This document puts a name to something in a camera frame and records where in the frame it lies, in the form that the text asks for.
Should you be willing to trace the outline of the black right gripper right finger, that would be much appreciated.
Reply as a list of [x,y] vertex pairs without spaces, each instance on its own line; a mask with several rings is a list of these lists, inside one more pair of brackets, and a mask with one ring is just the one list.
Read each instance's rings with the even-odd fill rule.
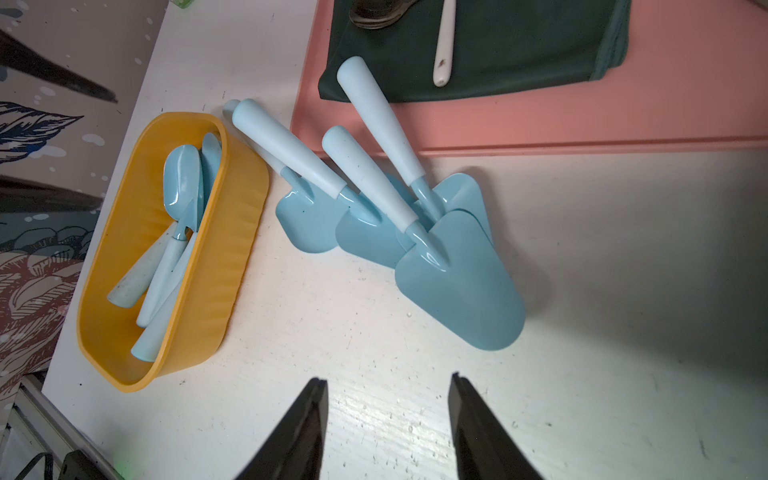
[[448,410],[459,479],[543,479],[458,372],[451,377]]

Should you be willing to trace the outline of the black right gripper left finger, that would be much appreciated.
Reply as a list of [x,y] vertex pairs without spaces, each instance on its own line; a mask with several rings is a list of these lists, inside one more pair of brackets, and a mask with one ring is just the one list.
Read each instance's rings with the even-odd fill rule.
[[328,382],[311,378],[241,479],[319,479],[328,421]]

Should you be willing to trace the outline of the light blue shovel white handle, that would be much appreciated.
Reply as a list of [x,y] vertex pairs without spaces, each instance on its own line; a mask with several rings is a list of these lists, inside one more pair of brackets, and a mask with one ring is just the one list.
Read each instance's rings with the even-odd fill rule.
[[132,308],[147,291],[163,252],[177,226],[173,221],[155,242],[139,257],[107,295],[107,300],[120,308]]

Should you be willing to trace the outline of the yellow plastic tray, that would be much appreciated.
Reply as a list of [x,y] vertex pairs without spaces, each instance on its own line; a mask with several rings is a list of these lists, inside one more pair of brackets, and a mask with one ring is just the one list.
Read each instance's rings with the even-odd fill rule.
[[[165,208],[166,158],[200,154],[185,218]],[[270,179],[265,162],[207,113],[169,112],[138,137],[116,190],[76,310],[79,348],[116,389],[207,361],[221,346],[249,261]]]

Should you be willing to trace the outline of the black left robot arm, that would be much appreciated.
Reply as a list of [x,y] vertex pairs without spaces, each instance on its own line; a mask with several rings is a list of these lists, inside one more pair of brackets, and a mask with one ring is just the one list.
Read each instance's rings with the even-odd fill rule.
[[41,479],[52,480],[123,480],[124,477],[104,463],[97,462],[83,450],[69,452],[55,474],[55,462],[52,453],[43,452],[35,455],[14,477],[15,480],[31,479],[39,471]]

